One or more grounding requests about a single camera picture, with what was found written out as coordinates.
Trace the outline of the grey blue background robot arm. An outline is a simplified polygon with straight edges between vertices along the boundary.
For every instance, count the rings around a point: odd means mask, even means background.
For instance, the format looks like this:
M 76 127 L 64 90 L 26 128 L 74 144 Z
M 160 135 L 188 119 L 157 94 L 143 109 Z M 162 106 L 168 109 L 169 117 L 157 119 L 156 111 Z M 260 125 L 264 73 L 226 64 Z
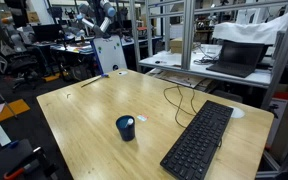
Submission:
M 90 28 L 97 37 L 103 37 L 116 14 L 109 0 L 86 0 L 78 6 L 77 20 Z

